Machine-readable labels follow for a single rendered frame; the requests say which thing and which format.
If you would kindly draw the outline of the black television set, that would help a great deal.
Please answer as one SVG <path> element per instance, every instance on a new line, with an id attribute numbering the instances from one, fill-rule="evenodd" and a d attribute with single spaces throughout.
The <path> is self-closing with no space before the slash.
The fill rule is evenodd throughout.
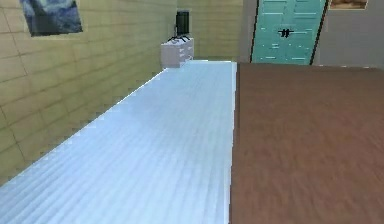
<path id="1" fill-rule="evenodd" d="M 170 40 L 176 39 L 189 39 L 190 30 L 189 30 L 189 11 L 188 10 L 178 10 L 176 13 L 176 23 L 174 26 L 174 35 Z"/>

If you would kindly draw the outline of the white chest of drawers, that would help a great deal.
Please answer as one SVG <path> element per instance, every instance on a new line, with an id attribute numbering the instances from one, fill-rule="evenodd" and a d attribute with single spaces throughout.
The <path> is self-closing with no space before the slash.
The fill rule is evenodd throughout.
<path id="1" fill-rule="evenodd" d="M 194 39 L 181 37 L 161 45 L 161 65 L 163 68 L 180 68 L 194 57 Z"/>

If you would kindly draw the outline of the blue framed wall picture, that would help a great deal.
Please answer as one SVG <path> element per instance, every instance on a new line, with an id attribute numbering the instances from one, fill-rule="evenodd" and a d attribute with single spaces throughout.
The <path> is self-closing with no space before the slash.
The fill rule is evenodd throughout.
<path id="1" fill-rule="evenodd" d="M 19 0 L 32 37 L 83 31 L 76 0 Z"/>

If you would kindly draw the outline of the brown framed wall picture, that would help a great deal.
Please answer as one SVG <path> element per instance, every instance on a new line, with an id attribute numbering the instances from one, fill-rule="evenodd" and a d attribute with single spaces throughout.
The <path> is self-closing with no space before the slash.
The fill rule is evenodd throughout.
<path id="1" fill-rule="evenodd" d="M 360 10 L 364 9 L 368 0 L 331 0 L 330 9 Z"/>

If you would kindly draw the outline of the turquoise room door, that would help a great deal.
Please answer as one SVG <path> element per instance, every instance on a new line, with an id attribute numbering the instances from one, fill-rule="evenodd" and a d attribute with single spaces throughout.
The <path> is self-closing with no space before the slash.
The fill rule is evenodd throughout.
<path id="1" fill-rule="evenodd" d="M 310 65 L 327 0 L 258 0 L 252 63 Z"/>

